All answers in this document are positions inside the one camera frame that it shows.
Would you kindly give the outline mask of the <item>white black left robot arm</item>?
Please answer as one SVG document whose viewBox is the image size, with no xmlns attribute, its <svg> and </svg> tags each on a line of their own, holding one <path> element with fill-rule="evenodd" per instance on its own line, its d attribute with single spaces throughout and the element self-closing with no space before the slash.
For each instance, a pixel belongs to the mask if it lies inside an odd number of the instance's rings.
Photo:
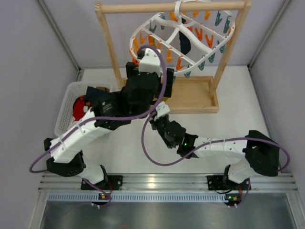
<svg viewBox="0 0 305 229">
<path fill-rule="evenodd" d="M 171 97 L 174 69 L 163 63 L 145 67 L 126 64 L 127 81 L 118 92 L 105 93 L 72 128 L 56 139 L 45 139 L 50 154 L 47 171 L 61 177 L 79 176 L 99 188 L 108 183 L 103 165 L 87 160 L 83 148 L 132 120 L 147 117 L 164 97 Z"/>
</svg>

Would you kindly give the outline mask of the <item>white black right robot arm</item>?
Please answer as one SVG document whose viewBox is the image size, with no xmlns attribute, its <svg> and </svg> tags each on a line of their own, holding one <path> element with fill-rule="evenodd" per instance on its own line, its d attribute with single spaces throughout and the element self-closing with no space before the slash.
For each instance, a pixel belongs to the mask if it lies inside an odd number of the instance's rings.
<svg viewBox="0 0 305 229">
<path fill-rule="evenodd" d="M 279 173 L 279 147 L 276 142 L 257 130 L 249 130 L 243 138 L 216 139 L 191 135 L 169 116 L 153 118 L 149 121 L 169 148 L 175 148 L 180 157 L 205 158 L 225 157 L 238 159 L 224 169 L 223 183 L 226 186 L 241 184 L 255 176 L 276 177 Z"/>
</svg>

